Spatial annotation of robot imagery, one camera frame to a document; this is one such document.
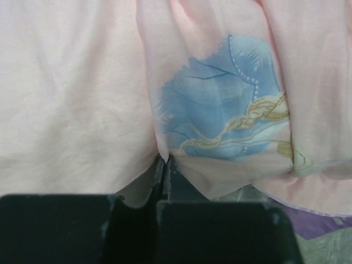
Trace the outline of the purple printed pillowcase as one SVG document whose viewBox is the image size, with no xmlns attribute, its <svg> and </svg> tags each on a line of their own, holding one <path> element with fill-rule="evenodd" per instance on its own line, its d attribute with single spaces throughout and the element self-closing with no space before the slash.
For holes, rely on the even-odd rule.
<svg viewBox="0 0 352 264">
<path fill-rule="evenodd" d="M 351 219 L 351 1 L 1 1 L 1 194 L 116 193 L 157 156 Z"/>
</svg>

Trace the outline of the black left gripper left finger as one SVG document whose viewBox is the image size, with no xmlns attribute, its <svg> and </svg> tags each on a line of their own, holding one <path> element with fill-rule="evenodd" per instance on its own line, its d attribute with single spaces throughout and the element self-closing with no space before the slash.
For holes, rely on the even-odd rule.
<svg viewBox="0 0 352 264">
<path fill-rule="evenodd" d="M 1 263 L 150 263 L 164 162 L 115 194 L 1 197 Z"/>
</svg>

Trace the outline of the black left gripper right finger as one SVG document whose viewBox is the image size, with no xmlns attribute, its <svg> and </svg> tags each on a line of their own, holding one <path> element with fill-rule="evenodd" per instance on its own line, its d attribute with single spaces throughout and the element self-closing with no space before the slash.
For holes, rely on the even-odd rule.
<svg viewBox="0 0 352 264">
<path fill-rule="evenodd" d="M 303 263 L 291 222 L 268 202 L 205 198 L 166 164 L 164 199 L 156 206 L 157 263 Z"/>
</svg>

